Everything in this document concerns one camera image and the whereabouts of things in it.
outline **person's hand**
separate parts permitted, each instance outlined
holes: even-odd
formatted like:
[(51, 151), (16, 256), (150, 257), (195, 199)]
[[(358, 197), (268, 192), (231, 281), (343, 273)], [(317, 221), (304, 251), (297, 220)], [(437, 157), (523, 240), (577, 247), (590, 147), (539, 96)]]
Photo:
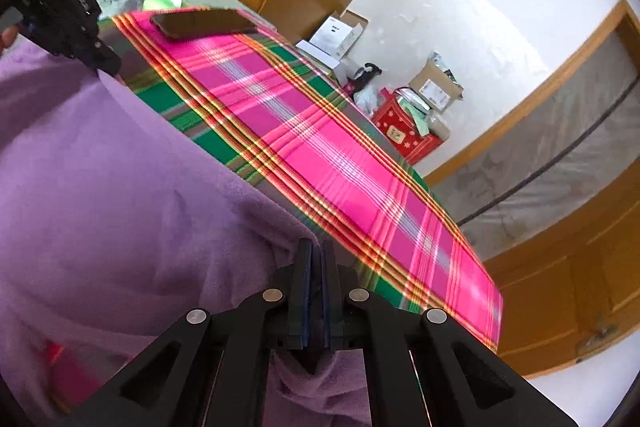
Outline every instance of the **person's hand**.
[(0, 36), (0, 55), (2, 52), (14, 43), (15, 38), (18, 36), (17, 26), (11, 26), (5, 29)]

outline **metal screw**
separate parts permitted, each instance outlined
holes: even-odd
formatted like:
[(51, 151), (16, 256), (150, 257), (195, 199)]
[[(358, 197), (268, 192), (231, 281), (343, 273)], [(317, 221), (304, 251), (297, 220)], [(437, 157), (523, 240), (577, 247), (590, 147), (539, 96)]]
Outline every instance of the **metal screw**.
[(427, 312), (427, 320), (434, 324), (442, 324), (447, 320), (447, 314), (440, 308), (431, 308)]
[(262, 298), (267, 302), (278, 302), (282, 299), (282, 292), (277, 288), (269, 288), (262, 292)]
[(364, 302), (369, 298), (369, 292), (363, 288), (356, 288), (349, 292), (349, 298), (355, 302)]
[(207, 312), (204, 310), (191, 310), (187, 313), (187, 322), (189, 324), (200, 324), (207, 318)]

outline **black phone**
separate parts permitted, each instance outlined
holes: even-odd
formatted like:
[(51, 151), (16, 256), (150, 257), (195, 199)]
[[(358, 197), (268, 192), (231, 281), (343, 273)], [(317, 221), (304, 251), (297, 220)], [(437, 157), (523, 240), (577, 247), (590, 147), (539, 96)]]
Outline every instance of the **black phone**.
[(151, 22), (174, 41), (190, 41), (212, 35), (254, 33), (255, 23), (235, 10), (211, 9), (157, 13)]

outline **black bracket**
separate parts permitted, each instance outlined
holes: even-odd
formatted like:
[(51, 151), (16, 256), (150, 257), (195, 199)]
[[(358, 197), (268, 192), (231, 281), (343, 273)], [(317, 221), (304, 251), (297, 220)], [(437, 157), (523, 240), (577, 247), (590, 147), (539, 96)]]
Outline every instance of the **black bracket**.
[(112, 75), (120, 70), (120, 57), (98, 38), (96, 0), (0, 0), (0, 14), (9, 7), (22, 15), (20, 33), (52, 55)]
[[(331, 244), (302, 240), (270, 288), (228, 312), (190, 311), (60, 427), (260, 426), (270, 351), (308, 352), (315, 309), (324, 349), (363, 350), (374, 427), (576, 426), (446, 312), (395, 309), (358, 287)], [(28, 427), (1, 391), (7, 425)]]

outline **cable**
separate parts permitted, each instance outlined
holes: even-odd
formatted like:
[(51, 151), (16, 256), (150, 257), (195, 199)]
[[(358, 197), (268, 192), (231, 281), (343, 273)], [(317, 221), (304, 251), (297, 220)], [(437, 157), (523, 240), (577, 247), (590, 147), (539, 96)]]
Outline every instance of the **cable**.
[(476, 217), (480, 216), (481, 214), (484, 214), (488, 210), (491, 210), (497, 204), (502, 203), (505, 199), (507, 199), (509, 196), (512, 196), (521, 188), (526, 187), (526, 185), (529, 185), (530, 182), (532, 182), (533, 180), (540, 178), (542, 174), (547, 172), (551, 167), (557, 164), (561, 159), (565, 158), (565, 156), (567, 156), (571, 151), (573, 151), (576, 147), (578, 147), (578, 145), (580, 145), (589, 136), (591, 136), (591, 134), (599, 126), (601, 126), (601, 124), (605, 120), (607, 120), (607, 118), (610, 117), (611, 113), (613, 113), (618, 108), (618, 106), (625, 101), (626, 97), (628, 97), (631, 91), (634, 90), (634, 87), (638, 85), (639, 81), (640, 81), (640, 75), (636, 76), (635, 80), (622, 92), (622, 94), (616, 99), (616, 101), (603, 114), (601, 114), (600, 117), (589, 128), (587, 128), (586, 131), (584, 131), (584, 133), (578, 136), (577, 139), (574, 140), (574, 142), (572, 142), (565, 149), (559, 152), (558, 155), (556, 155), (554, 158), (551, 158), (540, 169), (530, 174), (527, 178), (523, 179), (523, 181), (521, 181), (514, 187), (507, 190), (503, 195), (495, 198), (495, 200), (491, 201), (490, 203), (487, 203), (485, 206), (482, 206), (481, 208), (479, 208), (472, 214), (469, 214), (465, 218), (460, 219), (457, 225), (459, 227), (461, 227), (462, 225), (466, 225), (466, 223), (468, 223), (472, 219), (476, 219)]

